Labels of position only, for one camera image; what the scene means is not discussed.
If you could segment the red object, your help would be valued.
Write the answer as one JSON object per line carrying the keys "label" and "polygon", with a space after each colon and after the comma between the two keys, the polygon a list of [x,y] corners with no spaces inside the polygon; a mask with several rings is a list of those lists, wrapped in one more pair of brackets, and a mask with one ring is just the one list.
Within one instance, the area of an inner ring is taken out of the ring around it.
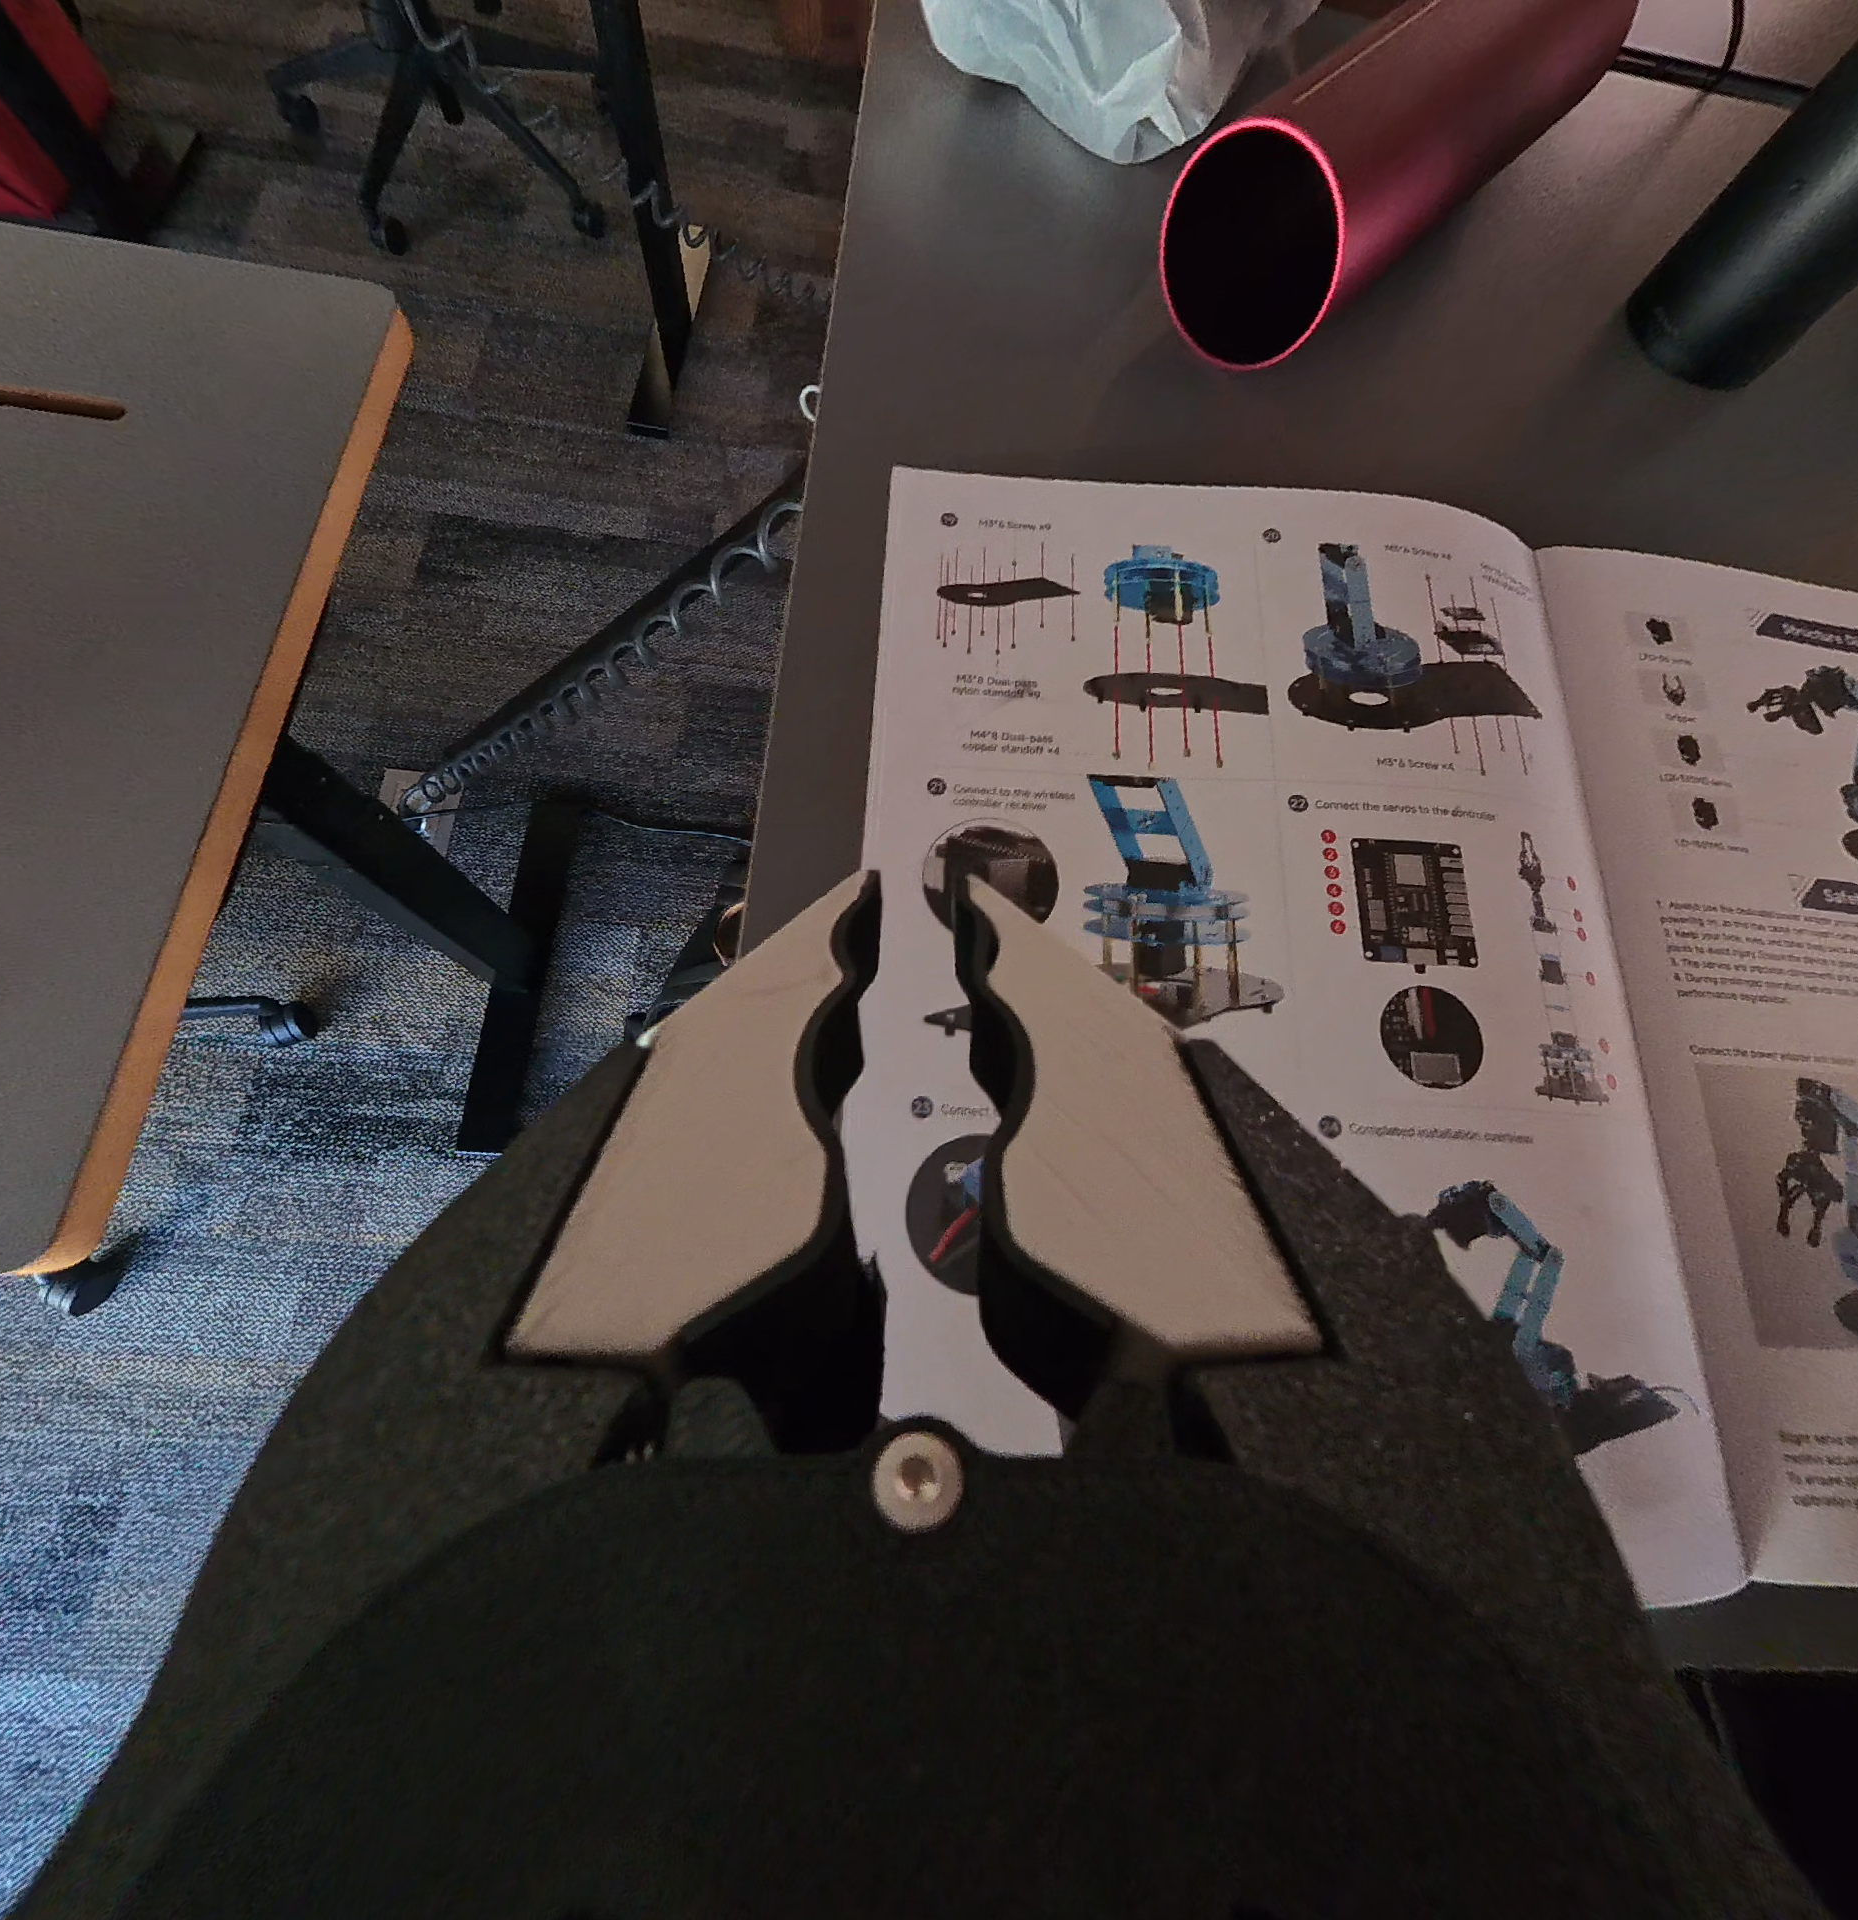
{"label": "red object", "polygon": [[115,232],[127,201],[99,137],[107,107],[61,4],[0,3],[0,214],[47,222],[76,207]]}

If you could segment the black office chair base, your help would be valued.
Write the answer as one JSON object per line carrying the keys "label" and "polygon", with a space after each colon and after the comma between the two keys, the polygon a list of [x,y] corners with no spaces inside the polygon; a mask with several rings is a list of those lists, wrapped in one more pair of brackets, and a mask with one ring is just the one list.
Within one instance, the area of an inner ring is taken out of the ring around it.
{"label": "black office chair base", "polygon": [[487,26],[444,26],[429,3],[362,3],[365,33],[303,53],[270,69],[268,85],[280,117],[294,132],[318,130],[318,109],[308,87],[362,76],[388,80],[387,103],[375,129],[371,152],[357,183],[357,207],[371,243],[388,254],[409,249],[407,231],[395,218],[383,214],[383,190],[395,169],[414,121],[434,103],[448,126],[465,121],[473,109],[491,126],[503,130],[513,146],[533,160],[545,179],[563,192],[570,218],[589,240],[606,232],[606,210],[586,197],[582,183],[538,139],[517,110],[501,98],[501,87],[485,80],[485,66],[523,73],[597,70],[595,53],[572,53]]}

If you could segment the instruction booklet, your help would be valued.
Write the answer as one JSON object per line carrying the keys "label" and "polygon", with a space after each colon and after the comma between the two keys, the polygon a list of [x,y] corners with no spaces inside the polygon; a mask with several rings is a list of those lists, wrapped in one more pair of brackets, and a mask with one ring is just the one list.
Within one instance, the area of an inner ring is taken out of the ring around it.
{"label": "instruction booklet", "polygon": [[1439,1236],[1650,1604],[1858,1588],[1856,596],[898,470],[865,862],[886,1411],[1057,1441],[976,1310],[978,878]]}

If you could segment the white plastic bag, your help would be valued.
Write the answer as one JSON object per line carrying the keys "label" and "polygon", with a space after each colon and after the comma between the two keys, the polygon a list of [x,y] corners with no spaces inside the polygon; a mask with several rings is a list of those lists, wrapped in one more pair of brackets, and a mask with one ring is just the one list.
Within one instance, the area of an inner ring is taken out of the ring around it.
{"label": "white plastic bag", "polygon": [[1010,85],[1086,152],[1139,163],[1201,136],[1316,3],[924,3],[937,53]]}

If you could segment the grey rolling table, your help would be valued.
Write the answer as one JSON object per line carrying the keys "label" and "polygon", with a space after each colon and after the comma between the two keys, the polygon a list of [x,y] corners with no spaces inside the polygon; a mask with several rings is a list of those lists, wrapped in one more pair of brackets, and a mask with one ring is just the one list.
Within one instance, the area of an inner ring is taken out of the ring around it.
{"label": "grey rolling table", "polygon": [[410,349],[371,281],[0,224],[0,1275],[96,1249],[259,798],[533,980],[519,925],[279,747]]}

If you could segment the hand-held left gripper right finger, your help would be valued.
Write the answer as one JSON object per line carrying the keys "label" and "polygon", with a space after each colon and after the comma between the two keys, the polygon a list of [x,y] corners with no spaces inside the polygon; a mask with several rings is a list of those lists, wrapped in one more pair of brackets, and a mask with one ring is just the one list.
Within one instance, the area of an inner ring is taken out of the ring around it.
{"label": "hand-held left gripper right finger", "polygon": [[982,880],[955,910],[998,1111],[982,1328],[1013,1369],[1312,1357],[1320,1329],[1170,1027]]}

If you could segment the black cylinder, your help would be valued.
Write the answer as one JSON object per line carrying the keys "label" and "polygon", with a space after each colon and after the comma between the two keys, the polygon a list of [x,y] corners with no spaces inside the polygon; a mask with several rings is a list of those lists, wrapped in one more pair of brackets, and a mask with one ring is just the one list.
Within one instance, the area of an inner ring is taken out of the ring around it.
{"label": "black cylinder", "polygon": [[1664,371],[1744,387],[1858,285],[1858,41],[1664,254],[1626,323]]}

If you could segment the maroon metal tube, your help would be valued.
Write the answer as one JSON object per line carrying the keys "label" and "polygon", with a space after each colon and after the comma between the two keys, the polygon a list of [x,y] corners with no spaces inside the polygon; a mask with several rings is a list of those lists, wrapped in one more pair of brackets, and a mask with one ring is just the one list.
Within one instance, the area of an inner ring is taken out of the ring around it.
{"label": "maroon metal tube", "polygon": [[1270,367],[1609,69],[1635,3],[1406,3],[1202,139],[1159,275],[1209,364]]}

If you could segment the black table leg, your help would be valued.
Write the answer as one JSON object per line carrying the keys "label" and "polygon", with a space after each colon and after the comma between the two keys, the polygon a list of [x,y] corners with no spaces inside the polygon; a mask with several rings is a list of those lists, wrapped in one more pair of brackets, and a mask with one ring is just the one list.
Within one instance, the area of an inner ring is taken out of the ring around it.
{"label": "black table leg", "polygon": [[644,371],[628,402],[628,429],[667,439],[677,382],[691,339],[704,270],[686,261],[671,228],[674,200],[648,57],[648,37],[637,3],[589,3],[595,37],[595,99],[615,132],[623,163],[623,194],[648,276],[653,333]]}

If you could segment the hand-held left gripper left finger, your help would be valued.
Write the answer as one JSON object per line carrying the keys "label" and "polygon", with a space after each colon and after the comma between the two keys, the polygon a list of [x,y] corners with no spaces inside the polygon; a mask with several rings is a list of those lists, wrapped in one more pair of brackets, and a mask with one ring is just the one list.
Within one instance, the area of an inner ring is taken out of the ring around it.
{"label": "hand-held left gripper left finger", "polygon": [[848,876],[666,1018],[510,1357],[803,1378],[857,1329],[837,1117],[878,927],[878,876]]}

